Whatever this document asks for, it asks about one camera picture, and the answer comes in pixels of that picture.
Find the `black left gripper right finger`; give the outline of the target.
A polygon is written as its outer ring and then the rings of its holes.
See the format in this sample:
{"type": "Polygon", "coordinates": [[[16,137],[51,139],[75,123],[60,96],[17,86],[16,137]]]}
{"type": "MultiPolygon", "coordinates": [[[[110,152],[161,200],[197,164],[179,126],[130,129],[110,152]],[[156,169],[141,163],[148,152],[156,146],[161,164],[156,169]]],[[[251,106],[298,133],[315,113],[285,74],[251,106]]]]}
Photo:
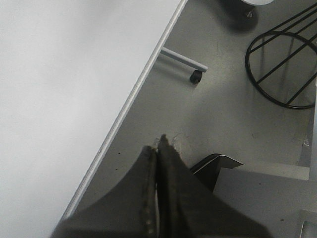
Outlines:
{"type": "Polygon", "coordinates": [[[209,191],[187,168],[166,135],[158,142],[161,238],[269,238],[268,229],[209,191]]]}

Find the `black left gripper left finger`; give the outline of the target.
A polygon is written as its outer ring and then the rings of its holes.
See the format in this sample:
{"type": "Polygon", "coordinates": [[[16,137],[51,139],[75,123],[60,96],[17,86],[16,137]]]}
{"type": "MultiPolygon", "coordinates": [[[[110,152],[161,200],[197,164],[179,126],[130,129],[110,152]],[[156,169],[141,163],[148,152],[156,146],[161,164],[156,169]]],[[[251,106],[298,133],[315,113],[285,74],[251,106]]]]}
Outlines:
{"type": "Polygon", "coordinates": [[[155,238],[155,149],[145,146],[124,178],[88,208],[61,222],[53,238],[155,238]]]}

